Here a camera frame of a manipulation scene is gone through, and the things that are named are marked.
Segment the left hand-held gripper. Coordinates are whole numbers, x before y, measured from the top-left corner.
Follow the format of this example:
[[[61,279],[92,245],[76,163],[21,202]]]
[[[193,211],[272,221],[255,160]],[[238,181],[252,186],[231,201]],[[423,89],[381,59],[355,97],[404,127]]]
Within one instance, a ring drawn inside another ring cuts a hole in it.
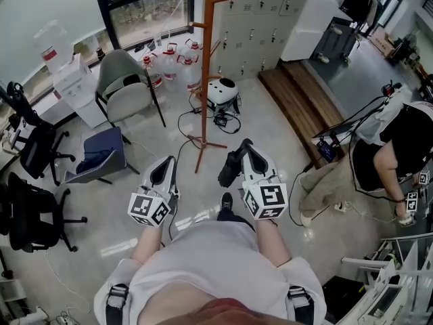
[[[174,215],[181,197],[176,173],[175,156],[161,158],[148,167],[138,190],[131,194],[129,217],[140,225],[158,228],[168,215]]]

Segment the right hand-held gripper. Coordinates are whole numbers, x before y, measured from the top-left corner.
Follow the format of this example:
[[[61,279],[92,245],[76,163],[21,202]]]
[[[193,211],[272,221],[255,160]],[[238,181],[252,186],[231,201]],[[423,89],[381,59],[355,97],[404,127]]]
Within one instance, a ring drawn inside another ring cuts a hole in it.
[[[288,191],[275,161],[246,138],[238,148],[242,158],[243,201],[255,220],[277,219],[288,208]]]

